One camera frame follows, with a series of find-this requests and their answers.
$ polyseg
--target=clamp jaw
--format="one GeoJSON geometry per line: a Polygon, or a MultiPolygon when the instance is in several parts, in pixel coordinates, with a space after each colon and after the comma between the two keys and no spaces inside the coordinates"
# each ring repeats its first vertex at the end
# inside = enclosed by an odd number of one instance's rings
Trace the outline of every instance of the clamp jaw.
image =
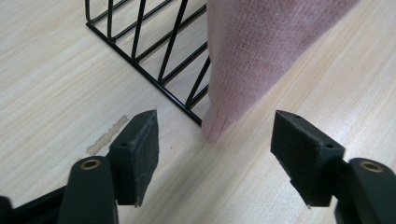
{"type": "Polygon", "coordinates": [[[76,162],[65,187],[13,209],[0,197],[0,223],[119,223],[120,205],[141,206],[158,164],[155,110],[135,116],[105,157],[76,162]]]}
{"type": "Polygon", "coordinates": [[[271,152],[310,206],[330,206],[337,223],[396,223],[396,176],[363,158],[343,161],[345,149],[298,115],[276,111],[271,152]]]}

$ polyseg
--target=black wire rack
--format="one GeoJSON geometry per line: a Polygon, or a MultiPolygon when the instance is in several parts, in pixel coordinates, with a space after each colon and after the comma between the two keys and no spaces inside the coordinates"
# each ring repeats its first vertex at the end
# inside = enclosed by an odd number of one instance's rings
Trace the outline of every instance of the black wire rack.
{"type": "Polygon", "coordinates": [[[120,11],[122,7],[133,2],[131,0],[120,0],[118,3],[114,4],[113,0],[108,0],[108,9],[100,13],[95,18],[91,18],[91,8],[90,0],[85,0],[85,14],[87,19],[87,26],[93,30],[100,38],[102,38],[111,48],[113,48],[126,62],[128,62],[132,67],[134,67],[143,77],[145,77],[153,86],[160,90],[169,100],[176,104],[182,111],[184,111],[190,118],[192,118],[197,124],[201,125],[202,120],[192,111],[192,109],[197,105],[197,103],[204,98],[207,94],[208,84],[199,90],[201,83],[203,82],[206,71],[210,65],[210,59],[207,57],[205,63],[199,73],[198,77],[194,80],[190,93],[187,100],[183,103],[179,98],[177,98],[169,89],[166,88],[177,75],[180,74],[189,64],[191,64],[195,59],[197,59],[204,51],[207,49],[207,42],[202,44],[198,49],[196,49],[192,54],[185,58],[182,63],[177,65],[172,71],[165,73],[166,66],[168,65],[172,49],[175,45],[175,40],[177,35],[182,32],[191,23],[197,20],[199,17],[205,14],[206,5],[201,6],[198,10],[193,12],[189,17],[183,20],[183,16],[188,4],[188,0],[181,0],[180,7],[177,12],[175,24],[173,30],[169,31],[166,35],[157,40],[152,46],[146,48],[142,53],[137,54],[137,48],[139,45],[139,37],[144,22],[150,18],[155,17],[164,8],[170,5],[173,0],[165,0],[161,2],[158,6],[154,7],[150,11],[145,13],[146,0],[141,0],[139,3],[139,9],[137,13],[137,18],[132,21],[126,28],[121,30],[119,33],[113,35],[113,16],[120,11]],[[101,32],[97,25],[107,19],[106,31],[101,32]],[[131,52],[125,52],[118,46],[118,41],[127,35],[132,34],[134,31],[134,41],[132,45],[131,52]],[[164,46],[167,43],[166,52],[163,56],[161,69],[158,76],[150,74],[145,68],[143,68],[140,63],[149,57],[153,52],[158,50],[158,48],[164,46]]]}

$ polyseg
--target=pink fabric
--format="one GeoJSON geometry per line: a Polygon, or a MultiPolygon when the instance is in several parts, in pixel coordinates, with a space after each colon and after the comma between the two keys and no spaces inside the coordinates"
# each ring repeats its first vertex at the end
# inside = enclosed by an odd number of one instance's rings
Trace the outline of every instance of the pink fabric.
{"type": "Polygon", "coordinates": [[[215,142],[359,0],[208,0],[211,106],[203,135],[215,142]]]}

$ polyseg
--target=wooden floor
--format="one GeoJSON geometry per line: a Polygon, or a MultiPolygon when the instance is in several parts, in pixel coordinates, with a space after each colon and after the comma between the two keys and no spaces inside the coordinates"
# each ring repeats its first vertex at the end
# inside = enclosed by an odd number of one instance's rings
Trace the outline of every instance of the wooden floor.
{"type": "MultiPolygon", "coordinates": [[[[94,2],[93,12],[106,9],[106,1],[94,2]]],[[[187,12],[203,3],[191,1],[187,12]]],[[[171,29],[179,4],[145,23],[139,50],[171,29]]],[[[115,17],[114,34],[134,18],[133,5],[120,11],[131,12],[126,18],[115,17]]],[[[159,166],[143,206],[119,207],[120,223],[334,223],[336,200],[308,208],[270,153],[277,109],[338,141],[345,160],[396,170],[396,1],[363,0],[214,145],[85,26],[84,1],[6,0],[0,8],[0,195],[14,207],[66,184],[74,162],[106,155],[108,139],[150,109],[158,110],[159,166]]],[[[205,26],[204,15],[181,33],[167,71],[205,42],[205,26]]],[[[132,40],[120,47],[129,50],[132,40]]],[[[162,55],[143,66],[159,71],[162,55]]],[[[206,55],[169,88],[183,97],[181,84],[206,55]]],[[[197,114],[207,106],[205,98],[197,114]]]]}

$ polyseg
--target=floor scratch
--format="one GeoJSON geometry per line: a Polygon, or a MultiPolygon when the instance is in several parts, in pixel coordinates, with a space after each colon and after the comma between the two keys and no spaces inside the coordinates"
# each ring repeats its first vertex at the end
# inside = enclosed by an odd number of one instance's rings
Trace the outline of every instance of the floor scratch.
{"type": "Polygon", "coordinates": [[[128,121],[128,118],[126,116],[123,116],[120,118],[117,123],[113,125],[111,129],[108,130],[107,133],[104,133],[92,146],[87,148],[87,153],[90,154],[90,156],[95,156],[102,147],[105,147],[108,143],[110,143],[111,139],[113,136],[119,132],[120,128],[122,125],[124,125],[128,121]]]}

